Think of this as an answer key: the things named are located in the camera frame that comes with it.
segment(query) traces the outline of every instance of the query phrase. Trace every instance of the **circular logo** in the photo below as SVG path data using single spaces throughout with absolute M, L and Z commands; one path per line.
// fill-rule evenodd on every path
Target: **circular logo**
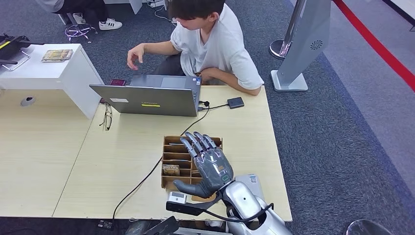
M 318 50 L 323 46 L 322 40 L 316 40 L 310 45 L 310 49 L 312 50 Z

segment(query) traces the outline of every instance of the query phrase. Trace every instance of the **sneaker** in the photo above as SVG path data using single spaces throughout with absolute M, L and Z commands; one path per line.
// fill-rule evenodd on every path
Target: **sneaker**
M 117 28 L 121 28 L 121 26 L 122 26 L 121 22 L 117 22 L 114 19 L 110 19 L 110 18 L 108 18 L 105 23 L 99 22 L 99 29 L 101 30 L 117 29 Z
M 82 16 L 82 14 L 75 13 L 75 14 L 72 14 L 72 15 L 73 15 L 73 18 L 75 19 L 77 24 L 85 24 L 86 23 L 86 21 L 85 21 L 84 17 Z

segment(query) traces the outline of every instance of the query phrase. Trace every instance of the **yellow label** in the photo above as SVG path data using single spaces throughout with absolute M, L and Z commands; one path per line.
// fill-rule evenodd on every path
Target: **yellow label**
M 3 47 L 5 47 L 7 44 L 9 44 L 10 43 L 10 41 L 9 42 L 6 42 L 6 43 L 4 43 L 3 45 L 1 45 L 0 46 L 0 49 L 2 49 Z
M 144 107 L 160 107 L 158 104 L 141 104 Z

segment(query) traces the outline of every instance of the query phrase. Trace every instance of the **eyeglasses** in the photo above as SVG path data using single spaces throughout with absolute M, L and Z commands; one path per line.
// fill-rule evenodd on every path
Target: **eyeglasses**
M 103 126 L 105 131 L 109 131 L 111 123 L 113 122 L 113 109 L 109 103 L 105 103 L 105 115 L 102 123 L 99 126 Z

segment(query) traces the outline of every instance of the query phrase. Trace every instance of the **person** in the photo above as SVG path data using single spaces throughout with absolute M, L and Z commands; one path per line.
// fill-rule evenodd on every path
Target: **person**
M 55 14 L 74 13 L 78 24 L 84 24 L 83 14 L 86 10 L 95 12 L 99 20 L 99 29 L 111 30 L 121 28 L 122 23 L 109 18 L 104 0 L 36 0 L 46 11 Z
M 145 53 L 167 55 L 152 74 L 200 76 L 202 84 L 223 82 L 258 95 L 264 81 L 245 49 L 239 21 L 225 0 L 171 0 L 177 26 L 170 41 L 141 43 L 128 51 L 127 65 L 137 71 Z

